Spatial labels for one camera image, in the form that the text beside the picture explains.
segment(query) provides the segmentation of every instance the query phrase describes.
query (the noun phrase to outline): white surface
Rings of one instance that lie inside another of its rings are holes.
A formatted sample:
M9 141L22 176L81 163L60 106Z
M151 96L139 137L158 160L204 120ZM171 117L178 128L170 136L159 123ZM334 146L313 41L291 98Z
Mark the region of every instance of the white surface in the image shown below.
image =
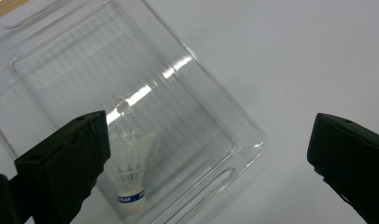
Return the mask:
M268 136L228 200L191 223L365 223L306 150L317 112L379 133L379 1L149 3Z

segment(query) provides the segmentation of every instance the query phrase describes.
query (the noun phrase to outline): blue band on shuttlecock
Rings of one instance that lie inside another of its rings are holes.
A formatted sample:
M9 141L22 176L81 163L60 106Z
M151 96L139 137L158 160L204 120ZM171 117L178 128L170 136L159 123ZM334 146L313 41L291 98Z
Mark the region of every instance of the blue band on shuttlecock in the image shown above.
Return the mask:
M145 195L144 190L142 190L140 191L140 193L132 195L132 196L127 196L127 197L118 196L118 202L119 203L133 203L135 201L142 199L144 195Z

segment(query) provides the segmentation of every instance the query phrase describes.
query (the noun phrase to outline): white shuttlecock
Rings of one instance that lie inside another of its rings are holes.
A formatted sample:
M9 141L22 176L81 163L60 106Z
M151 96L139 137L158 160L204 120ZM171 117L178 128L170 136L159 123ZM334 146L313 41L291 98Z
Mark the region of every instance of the white shuttlecock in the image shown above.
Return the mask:
M111 159L106 163L109 178L118 189L119 206L124 212L139 211L146 205L143 179L148 158L158 149L154 132L133 130L110 134Z

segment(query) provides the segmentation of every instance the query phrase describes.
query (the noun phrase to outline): clear plastic container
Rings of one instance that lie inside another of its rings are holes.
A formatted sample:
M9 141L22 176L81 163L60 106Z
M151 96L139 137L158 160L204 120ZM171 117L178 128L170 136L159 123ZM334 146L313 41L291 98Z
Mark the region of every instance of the clear plastic container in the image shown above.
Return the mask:
M12 14L24 6L0 17L0 141L12 159L105 110L111 142L133 132L154 139L141 210L119 206L111 174L97 188L124 223L177 223L265 148L259 126L147 3L61 0Z

